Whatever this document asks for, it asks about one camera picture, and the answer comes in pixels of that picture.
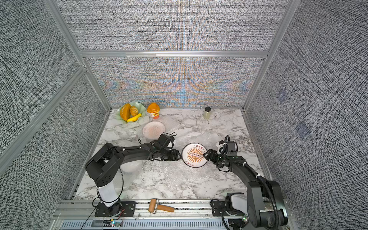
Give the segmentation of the orange sunburst dinner plate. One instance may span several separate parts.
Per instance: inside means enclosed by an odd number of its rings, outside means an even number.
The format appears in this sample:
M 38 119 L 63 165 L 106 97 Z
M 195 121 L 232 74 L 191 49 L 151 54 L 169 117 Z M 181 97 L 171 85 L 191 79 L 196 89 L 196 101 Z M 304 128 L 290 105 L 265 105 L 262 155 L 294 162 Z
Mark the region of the orange sunburst dinner plate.
M 181 153 L 182 160 L 189 167 L 200 168 L 208 162 L 204 157 L 207 151 L 206 147 L 200 143 L 187 144 Z

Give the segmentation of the plate bubble wrap sheet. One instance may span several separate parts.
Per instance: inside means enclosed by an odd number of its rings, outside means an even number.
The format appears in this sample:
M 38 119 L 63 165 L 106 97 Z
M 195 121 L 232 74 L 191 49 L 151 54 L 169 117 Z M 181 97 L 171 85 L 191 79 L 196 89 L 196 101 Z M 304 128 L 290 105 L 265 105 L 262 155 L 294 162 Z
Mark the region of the plate bubble wrap sheet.
M 151 142 L 152 140 L 147 140 L 142 133 L 143 127 L 152 121 L 161 122 L 165 125 L 166 131 L 164 133 L 173 134 L 174 138 L 178 138 L 178 129 L 179 129 L 179 123 L 175 121 L 170 116 L 160 116 L 158 119 L 153 119 L 151 116 L 146 116 L 142 119 L 139 119 L 139 122 L 141 126 L 138 129 L 138 137 L 142 141 L 142 143 Z

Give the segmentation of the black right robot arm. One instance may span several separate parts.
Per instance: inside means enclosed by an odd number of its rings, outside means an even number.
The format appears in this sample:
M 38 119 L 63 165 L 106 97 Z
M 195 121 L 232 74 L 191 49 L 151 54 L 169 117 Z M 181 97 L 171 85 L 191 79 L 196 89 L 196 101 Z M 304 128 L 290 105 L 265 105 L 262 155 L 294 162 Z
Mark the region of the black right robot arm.
M 244 214 L 247 216 L 245 222 L 251 223 L 255 228 L 263 227 L 268 230 L 277 230 L 288 224 L 287 209 L 280 185 L 276 181 L 261 176 L 240 156 L 227 156 L 210 149 L 204 154 L 204 158 L 219 169 L 227 167 L 247 188 L 246 199 L 242 198 L 243 193 L 230 193 L 224 200 L 211 200 L 214 216 L 224 219 L 225 215 Z

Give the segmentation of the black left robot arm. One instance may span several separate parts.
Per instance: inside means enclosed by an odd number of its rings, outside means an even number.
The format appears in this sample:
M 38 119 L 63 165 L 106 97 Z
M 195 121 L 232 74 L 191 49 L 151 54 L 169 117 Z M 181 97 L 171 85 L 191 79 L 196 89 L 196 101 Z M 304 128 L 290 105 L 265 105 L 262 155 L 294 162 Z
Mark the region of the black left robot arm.
M 139 146 L 118 147 L 105 144 L 85 164 L 85 170 L 94 180 L 100 202 L 98 211 L 116 217 L 122 213 L 120 195 L 115 192 L 113 179 L 117 172 L 122 172 L 121 165 L 135 161 L 173 161 L 182 158 L 180 152 L 172 147 L 172 141 L 152 141 Z

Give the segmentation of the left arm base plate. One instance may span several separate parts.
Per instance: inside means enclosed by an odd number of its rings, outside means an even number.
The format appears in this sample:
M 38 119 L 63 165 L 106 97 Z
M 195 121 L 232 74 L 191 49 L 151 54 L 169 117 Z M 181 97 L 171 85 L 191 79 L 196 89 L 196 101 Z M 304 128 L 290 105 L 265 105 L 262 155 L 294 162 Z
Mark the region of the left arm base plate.
M 137 202 L 120 201 L 114 205 L 107 207 L 103 202 L 99 202 L 95 211 L 95 217 L 133 217 Z

